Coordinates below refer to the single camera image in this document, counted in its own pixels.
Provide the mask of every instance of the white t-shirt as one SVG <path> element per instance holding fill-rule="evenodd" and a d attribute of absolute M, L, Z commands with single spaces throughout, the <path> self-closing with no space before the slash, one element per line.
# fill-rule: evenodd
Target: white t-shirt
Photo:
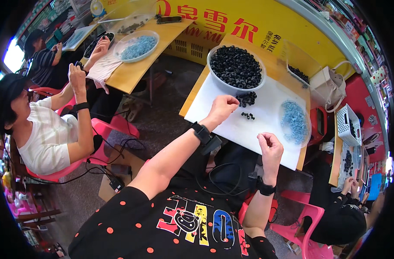
<path fill-rule="evenodd" d="M 70 166 L 68 143 L 78 141 L 78 120 L 70 114 L 60 117 L 51 109 L 50 97 L 30 103 L 32 133 L 18 148 L 23 162 L 35 174 L 48 175 Z"/>

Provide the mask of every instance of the sticker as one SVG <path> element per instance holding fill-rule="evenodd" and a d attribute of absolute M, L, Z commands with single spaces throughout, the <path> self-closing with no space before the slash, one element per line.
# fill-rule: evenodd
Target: sticker
<path fill-rule="evenodd" d="M 374 106 L 373 99 L 371 98 L 370 95 L 365 98 L 365 101 L 367 102 L 368 107 Z"/>
<path fill-rule="evenodd" d="M 372 126 L 378 124 L 377 117 L 374 116 L 373 114 L 371 114 L 370 117 L 368 117 L 368 121 L 371 123 Z"/>

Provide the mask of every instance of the towel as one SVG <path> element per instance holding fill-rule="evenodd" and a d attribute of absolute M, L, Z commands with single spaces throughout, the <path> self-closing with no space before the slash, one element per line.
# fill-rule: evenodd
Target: towel
<path fill-rule="evenodd" d="M 122 64 L 122 62 L 114 57 L 114 44 L 105 56 L 101 57 L 89 70 L 86 78 L 90 78 L 95 82 L 96 88 L 103 88 L 107 94 L 109 94 L 108 87 L 105 85 L 105 81 L 111 76 L 112 72 Z"/>

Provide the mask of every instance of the striped shirt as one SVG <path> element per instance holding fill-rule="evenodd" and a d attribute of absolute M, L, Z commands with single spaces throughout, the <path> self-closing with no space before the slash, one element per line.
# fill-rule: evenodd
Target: striped shirt
<path fill-rule="evenodd" d="M 39 87 L 49 87 L 50 76 L 55 69 L 52 66 L 53 60 L 55 59 L 55 52 L 49 49 L 42 49 L 32 56 L 33 62 L 39 64 L 38 70 L 32 78 L 34 84 Z"/>
<path fill-rule="evenodd" d="M 35 174 L 53 174 L 70 166 L 67 144 L 78 141 L 75 116 L 60 117 L 51 107 L 50 97 L 30 103 L 27 120 L 33 122 L 32 133 L 25 145 L 18 148 L 23 162 Z"/>

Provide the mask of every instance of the black shirt with orange dots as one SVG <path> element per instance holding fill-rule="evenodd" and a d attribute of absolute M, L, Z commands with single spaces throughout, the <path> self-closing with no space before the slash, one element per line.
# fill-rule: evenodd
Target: black shirt with orange dots
<path fill-rule="evenodd" d="M 225 198 L 168 188 L 152 200 L 125 187 L 82 225 L 77 258 L 277 258 L 265 237 L 247 236 Z"/>

